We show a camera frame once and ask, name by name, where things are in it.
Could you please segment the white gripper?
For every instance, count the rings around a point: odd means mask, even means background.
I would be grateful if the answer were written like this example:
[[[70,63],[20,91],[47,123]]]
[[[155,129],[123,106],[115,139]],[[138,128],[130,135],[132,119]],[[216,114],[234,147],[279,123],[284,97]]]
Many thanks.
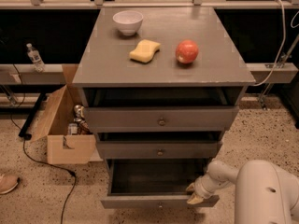
[[[218,182],[209,175],[198,177],[194,183],[187,188],[187,192],[193,192],[188,199],[187,204],[196,205],[202,203],[205,199],[209,199],[216,191]]]

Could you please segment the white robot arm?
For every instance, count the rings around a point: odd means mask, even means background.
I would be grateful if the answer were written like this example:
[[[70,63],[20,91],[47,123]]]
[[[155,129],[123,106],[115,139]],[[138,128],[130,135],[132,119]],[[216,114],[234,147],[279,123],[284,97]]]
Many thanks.
[[[230,185],[235,185],[235,224],[292,224],[299,218],[299,177],[262,160],[239,169],[212,161],[186,188],[192,195],[187,203],[202,203]]]

